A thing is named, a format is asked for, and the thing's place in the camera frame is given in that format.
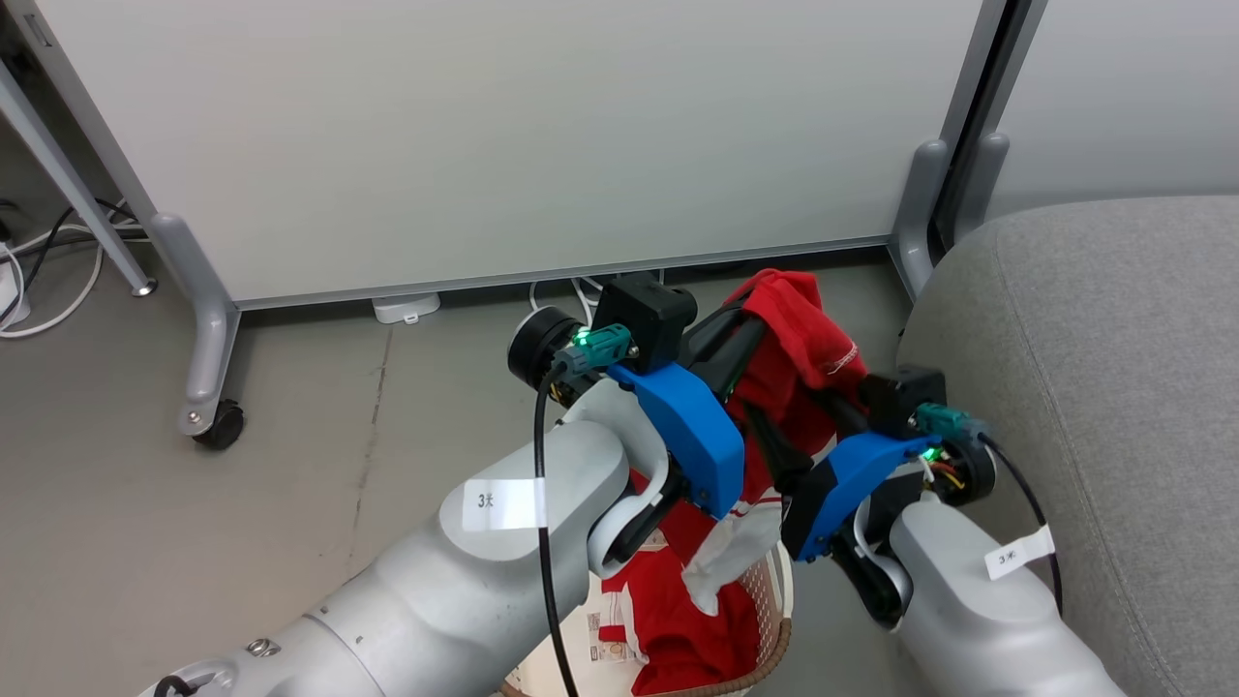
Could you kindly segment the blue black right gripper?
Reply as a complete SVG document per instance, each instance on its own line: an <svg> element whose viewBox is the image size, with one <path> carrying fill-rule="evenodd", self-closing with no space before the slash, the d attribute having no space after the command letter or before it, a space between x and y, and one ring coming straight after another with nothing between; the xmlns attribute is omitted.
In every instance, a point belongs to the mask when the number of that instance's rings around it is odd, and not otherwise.
<svg viewBox="0 0 1239 697"><path fill-rule="evenodd" d="M764 411L747 406L747 442L757 446L771 487L790 496L782 519L782 543L792 560L802 563L826 556L833 534L864 499L895 469L935 446L933 435L913 439L860 435L870 428L867 413L836 389L817 391L815 405L831 418L838 437L847 437L817 465Z"/></svg>

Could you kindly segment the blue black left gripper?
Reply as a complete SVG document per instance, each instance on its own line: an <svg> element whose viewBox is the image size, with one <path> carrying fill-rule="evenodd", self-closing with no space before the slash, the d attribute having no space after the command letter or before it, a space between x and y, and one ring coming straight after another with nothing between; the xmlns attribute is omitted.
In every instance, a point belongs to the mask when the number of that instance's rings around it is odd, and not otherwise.
<svg viewBox="0 0 1239 697"><path fill-rule="evenodd" d="M685 332L685 360L711 361L711 391L678 363L647 374L631 369L633 340L612 363L612 379L631 387L686 480L686 499L712 520L726 519L743 491L746 446L715 396L731 396L760 348L767 326L742 305L724 305Z"/></svg>

